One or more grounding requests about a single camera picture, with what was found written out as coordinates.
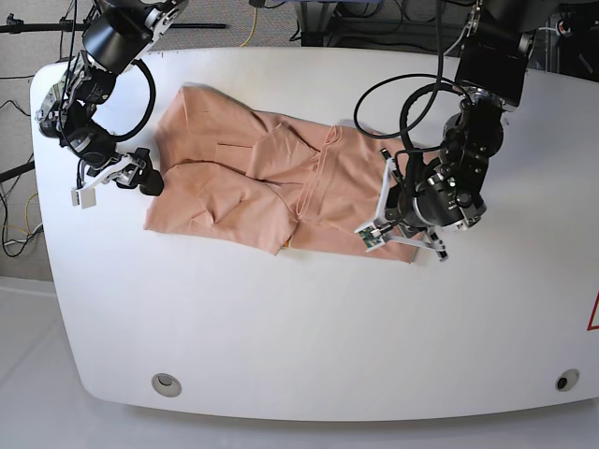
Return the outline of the grey robot base frame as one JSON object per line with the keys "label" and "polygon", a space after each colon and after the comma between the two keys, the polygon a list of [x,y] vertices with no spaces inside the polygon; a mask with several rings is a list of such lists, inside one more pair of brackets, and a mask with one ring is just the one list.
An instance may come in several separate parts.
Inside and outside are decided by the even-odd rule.
{"label": "grey robot base frame", "polygon": [[302,47],[325,47],[325,40],[334,35],[334,21],[367,19],[382,7],[382,1],[291,1],[296,14],[296,31],[290,42]]}

